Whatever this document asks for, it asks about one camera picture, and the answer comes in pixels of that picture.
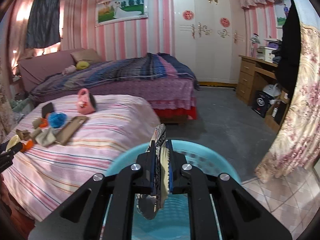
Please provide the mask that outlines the orange peel cup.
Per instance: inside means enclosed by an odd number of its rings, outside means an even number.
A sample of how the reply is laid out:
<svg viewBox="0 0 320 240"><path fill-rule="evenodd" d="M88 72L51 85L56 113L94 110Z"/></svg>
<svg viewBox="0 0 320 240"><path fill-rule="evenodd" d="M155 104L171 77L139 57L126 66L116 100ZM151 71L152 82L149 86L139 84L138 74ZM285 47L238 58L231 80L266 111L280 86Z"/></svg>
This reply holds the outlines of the orange peel cup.
<svg viewBox="0 0 320 240"><path fill-rule="evenodd" d="M25 152L30 150L34 146L34 142L32 140L28 140L26 143L22 143L21 152Z"/></svg>

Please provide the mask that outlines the brown paper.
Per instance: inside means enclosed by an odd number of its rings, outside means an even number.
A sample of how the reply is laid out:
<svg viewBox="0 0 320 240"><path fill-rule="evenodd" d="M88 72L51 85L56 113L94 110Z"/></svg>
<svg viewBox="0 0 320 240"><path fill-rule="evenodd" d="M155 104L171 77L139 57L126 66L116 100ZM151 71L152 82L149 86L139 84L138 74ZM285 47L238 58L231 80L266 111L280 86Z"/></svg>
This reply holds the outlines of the brown paper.
<svg viewBox="0 0 320 240"><path fill-rule="evenodd" d="M27 129L25 130L16 129L16 134L21 140L24 140L24 141L28 141L31 135L31 133Z"/></svg>

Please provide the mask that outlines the black white patterned wrapper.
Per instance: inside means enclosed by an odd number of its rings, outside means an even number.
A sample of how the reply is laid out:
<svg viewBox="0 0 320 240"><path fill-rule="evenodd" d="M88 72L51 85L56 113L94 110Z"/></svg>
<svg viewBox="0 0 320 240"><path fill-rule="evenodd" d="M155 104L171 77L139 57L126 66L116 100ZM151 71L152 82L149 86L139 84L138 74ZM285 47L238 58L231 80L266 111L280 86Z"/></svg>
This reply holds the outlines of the black white patterned wrapper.
<svg viewBox="0 0 320 240"><path fill-rule="evenodd" d="M164 207L169 195L170 150L167 146L165 124L160 124L155 128L148 149L151 149L152 142L155 147L154 188L151 194L136 195L137 210L148 220L156 217L157 212Z"/></svg>

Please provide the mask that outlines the cardboard tube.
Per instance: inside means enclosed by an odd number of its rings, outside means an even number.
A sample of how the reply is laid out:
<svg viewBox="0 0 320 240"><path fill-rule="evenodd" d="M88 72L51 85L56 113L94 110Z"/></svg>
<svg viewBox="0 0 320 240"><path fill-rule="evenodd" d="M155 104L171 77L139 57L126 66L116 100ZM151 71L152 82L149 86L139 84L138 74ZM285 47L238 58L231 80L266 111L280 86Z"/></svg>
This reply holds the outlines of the cardboard tube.
<svg viewBox="0 0 320 240"><path fill-rule="evenodd" d="M32 123L34 129L37 129L41 124L42 124L42 118L37 118Z"/></svg>
<svg viewBox="0 0 320 240"><path fill-rule="evenodd" d="M35 129L33 132L30 133L29 137L31 140L35 140L35 138L41 133L42 133L42 129L38 127L37 129Z"/></svg>

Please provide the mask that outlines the orange snack wrapper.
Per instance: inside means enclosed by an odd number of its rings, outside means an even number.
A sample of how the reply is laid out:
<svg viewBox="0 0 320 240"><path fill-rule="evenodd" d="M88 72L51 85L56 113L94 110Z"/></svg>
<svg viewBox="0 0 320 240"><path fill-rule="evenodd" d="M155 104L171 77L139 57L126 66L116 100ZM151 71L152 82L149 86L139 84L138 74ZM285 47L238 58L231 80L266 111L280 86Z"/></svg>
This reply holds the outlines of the orange snack wrapper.
<svg viewBox="0 0 320 240"><path fill-rule="evenodd" d="M41 128L48 127L48 121L47 121L47 119L41 118L39 127L41 127Z"/></svg>

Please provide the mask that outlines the blue plastic bag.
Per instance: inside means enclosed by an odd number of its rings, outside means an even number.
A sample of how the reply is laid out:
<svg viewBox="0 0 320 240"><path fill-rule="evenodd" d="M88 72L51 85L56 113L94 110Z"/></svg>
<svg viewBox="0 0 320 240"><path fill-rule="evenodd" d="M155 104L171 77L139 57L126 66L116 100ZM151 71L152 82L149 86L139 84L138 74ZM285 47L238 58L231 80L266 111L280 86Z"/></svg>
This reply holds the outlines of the blue plastic bag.
<svg viewBox="0 0 320 240"><path fill-rule="evenodd" d="M48 124L52 128L62 127L65 124L66 120L67 115L65 113L52 112L47 117Z"/></svg>

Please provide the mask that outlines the tan phone case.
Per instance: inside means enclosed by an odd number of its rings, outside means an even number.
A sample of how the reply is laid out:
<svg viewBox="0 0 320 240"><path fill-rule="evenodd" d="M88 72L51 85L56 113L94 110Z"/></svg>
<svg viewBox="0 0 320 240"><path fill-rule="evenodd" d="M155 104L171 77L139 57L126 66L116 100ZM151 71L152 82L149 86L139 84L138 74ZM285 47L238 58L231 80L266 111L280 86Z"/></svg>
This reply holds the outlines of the tan phone case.
<svg viewBox="0 0 320 240"><path fill-rule="evenodd" d="M78 129L89 120L87 116L75 116L56 134L56 143L66 145Z"/></svg>

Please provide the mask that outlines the pink plush toy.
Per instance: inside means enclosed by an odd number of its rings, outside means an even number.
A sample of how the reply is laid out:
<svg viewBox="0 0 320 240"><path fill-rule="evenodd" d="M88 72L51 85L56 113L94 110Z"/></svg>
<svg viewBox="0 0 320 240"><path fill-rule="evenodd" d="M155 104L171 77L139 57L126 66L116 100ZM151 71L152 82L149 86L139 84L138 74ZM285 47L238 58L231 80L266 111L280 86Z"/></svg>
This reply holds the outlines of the pink plush toy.
<svg viewBox="0 0 320 240"><path fill-rule="evenodd" d="M69 75L76 71L76 66L70 65L62 71L62 75Z"/></svg>

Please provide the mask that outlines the yellow plush toy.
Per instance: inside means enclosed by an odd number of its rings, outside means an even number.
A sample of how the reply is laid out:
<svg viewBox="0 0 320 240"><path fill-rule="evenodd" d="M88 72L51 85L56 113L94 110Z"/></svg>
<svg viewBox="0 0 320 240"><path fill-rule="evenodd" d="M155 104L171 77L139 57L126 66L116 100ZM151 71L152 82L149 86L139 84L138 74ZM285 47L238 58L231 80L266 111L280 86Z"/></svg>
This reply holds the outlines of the yellow plush toy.
<svg viewBox="0 0 320 240"><path fill-rule="evenodd" d="M86 62L86 61L79 61L76 63L75 67L76 70L83 70L83 69L87 69L90 66L90 63Z"/></svg>

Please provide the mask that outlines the black shopping bag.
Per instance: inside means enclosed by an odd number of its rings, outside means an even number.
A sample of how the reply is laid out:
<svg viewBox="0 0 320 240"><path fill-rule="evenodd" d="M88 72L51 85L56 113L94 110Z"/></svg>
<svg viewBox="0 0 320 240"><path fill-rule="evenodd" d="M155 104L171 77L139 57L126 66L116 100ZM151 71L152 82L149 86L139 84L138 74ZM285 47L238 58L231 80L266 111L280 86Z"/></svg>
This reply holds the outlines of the black shopping bag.
<svg viewBox="0 0 320 240"><path fill-rule="evenodd" d="M257 90L252 102L252 110L264 118L268 109L271 107L271 101L273 99L274 97L263 92L262 90Z"/></svg>

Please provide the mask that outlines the floral curtain right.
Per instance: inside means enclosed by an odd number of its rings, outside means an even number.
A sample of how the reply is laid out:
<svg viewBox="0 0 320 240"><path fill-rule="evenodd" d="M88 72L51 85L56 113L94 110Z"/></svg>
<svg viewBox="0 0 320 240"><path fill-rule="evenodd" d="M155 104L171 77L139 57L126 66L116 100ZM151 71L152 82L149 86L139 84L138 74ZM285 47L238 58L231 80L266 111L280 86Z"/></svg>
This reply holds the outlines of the floral curtain right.
<svg viewBox="0 0 320 240"><path fill-rule="evenodd" d="M295 91L272 146L255 169L262 183L308 169L319 158L319 29L300 24L302 48Z"/></svg>

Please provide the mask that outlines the dark window curtain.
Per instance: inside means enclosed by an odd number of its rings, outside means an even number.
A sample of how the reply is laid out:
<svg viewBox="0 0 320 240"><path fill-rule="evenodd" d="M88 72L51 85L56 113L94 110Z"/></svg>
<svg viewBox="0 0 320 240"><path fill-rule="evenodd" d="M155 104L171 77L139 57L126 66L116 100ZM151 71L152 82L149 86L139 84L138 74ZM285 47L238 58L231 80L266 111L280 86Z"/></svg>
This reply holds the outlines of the dark window curtain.
<svg viewBox="0 0 320 240"><path fill-rule="evenodd" d="M28 19L25 48L43 49L60 38L60 0L33 0Z"/></svg>

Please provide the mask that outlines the wooden desk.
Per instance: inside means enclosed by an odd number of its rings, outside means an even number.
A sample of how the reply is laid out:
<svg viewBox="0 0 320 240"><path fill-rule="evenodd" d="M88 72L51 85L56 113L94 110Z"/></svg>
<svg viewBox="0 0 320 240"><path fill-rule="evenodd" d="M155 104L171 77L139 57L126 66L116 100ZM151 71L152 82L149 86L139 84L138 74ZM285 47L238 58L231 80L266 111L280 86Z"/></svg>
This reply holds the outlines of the wooden desk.
<svg viewBox="0 0 320 240"><path fill-rule="evenodd" d="M249 56L241 55L240 57L240 75L236 88L237 98L252 108L257 90L262 90L274 97L271 101L271 107L263 119L267 126L278 132L289 109L289 98L276 80L277 65Z"/></svg>

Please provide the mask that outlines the desk lamp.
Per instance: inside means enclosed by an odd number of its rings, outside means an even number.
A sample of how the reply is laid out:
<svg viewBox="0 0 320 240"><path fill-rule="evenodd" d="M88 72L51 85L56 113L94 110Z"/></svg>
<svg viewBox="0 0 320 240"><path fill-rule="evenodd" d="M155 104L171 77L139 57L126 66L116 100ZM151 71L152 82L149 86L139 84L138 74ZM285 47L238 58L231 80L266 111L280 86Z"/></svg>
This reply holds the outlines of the desk lamp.
<svg viewBox="0 0 320 240"><path fill-rule="evenodd" d="M254 57L255 45L260 44L259 35L257 33L253 33L249 40L251 42L250 56Z"/></svg>

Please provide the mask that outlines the framed wedding picture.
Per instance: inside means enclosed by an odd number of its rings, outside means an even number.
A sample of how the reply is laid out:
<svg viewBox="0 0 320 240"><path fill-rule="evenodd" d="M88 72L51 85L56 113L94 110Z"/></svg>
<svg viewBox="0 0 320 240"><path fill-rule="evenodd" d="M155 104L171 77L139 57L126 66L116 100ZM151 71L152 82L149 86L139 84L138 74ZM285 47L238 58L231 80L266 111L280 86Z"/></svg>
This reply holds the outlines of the framed wedding picture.
<svg viewBox="0 0 320 240"><path fill-rule="evenodd" d="M95 8L95 26L148 18L148 0L103 0Z"/></svg>

